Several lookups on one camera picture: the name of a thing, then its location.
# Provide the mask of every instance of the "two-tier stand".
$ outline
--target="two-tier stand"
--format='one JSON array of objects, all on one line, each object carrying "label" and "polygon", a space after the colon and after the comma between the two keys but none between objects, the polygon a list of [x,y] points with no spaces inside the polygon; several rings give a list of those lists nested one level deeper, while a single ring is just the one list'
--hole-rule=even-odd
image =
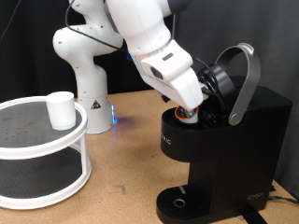
[{"label": "two-tier stand", "polygon": [[92,171],[87,114],[75,103],[76,126],[55,131],[45,96],[0,104],[0,207],[34,209],[80,190]]}]

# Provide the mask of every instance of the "paper cup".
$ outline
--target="paper cup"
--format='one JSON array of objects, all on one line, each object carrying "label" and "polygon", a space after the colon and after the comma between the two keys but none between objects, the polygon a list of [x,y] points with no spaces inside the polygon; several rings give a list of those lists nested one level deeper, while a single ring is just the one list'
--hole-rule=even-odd
[{"label": "paper cup", "polygon": [[46,97],[50,124],[53,129],[63,131],[76,125],[74,94],[69,91],[57,91]]}]

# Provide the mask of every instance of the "wooden table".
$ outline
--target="wooden table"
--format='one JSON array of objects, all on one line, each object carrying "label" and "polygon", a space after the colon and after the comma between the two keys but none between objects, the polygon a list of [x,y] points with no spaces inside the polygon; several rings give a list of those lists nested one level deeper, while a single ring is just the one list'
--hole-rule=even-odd
[{"label": "wooden table", "polygon": [[[13,211],[0,209],[0,224],[17,223],[161,223],[156,198],[170,187],[188,182],[189,164],[173,161],[160,150],[161,115],[165,104],[156,91],[109,95],[119,120],[106,133],[88,135],[93,170],[86,186],[50,207]],[[292,198],[278,183],[271,195]],[[260,212],[268,223],[298,224],[299,206],[273,201]],[[221,224],[246,224],[241,217]]]}]

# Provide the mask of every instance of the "black coffee maker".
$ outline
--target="black coffee maker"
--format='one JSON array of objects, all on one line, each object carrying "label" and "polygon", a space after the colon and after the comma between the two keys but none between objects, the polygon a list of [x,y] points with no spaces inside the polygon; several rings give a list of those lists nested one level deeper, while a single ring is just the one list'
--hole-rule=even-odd
[{"label": "black coffee maker", "polygon": [[[239,53],[248,61],[246,77],[229,77],[227,64]],[[193,125],[180,122],[176,109],[162,116],[163,153],[190,163],[187,185],[166,189],[157,198],[165,224],[204,224],[250,216],[266,207],[292,102],[257,86],[261,66],[252,46],[228,48],[199,80],[218,94],[199,107]]]}]

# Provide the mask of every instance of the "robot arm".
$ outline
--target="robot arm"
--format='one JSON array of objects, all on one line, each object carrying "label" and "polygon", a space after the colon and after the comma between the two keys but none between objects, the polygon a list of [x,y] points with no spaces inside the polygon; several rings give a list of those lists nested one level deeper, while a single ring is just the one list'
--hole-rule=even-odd
[{"label": "robot arm", "polygon": [[[81,13],[86,21],[86,24],[72,26],[73,29],[115,47],[121,47],[123,39],[114,32],[104,11],[103,0],[76,0],[72,7]],[[78,103],[88,114],[87,133],[102,133],[109,130],[113,120],[111,105],[107,99],[107,73],[94,64],[93,57],[111,53],[115,49],[67,28],[55,33],[53,46],[56,53],[74,69],[78,86]]]},{"label": "robot arm", "polygon": [[187,8],[191,1],[107,0],[143,80],[189,111],[203,102],[204,94],[191,69],[192,57],[171,40],[164,17]]}]

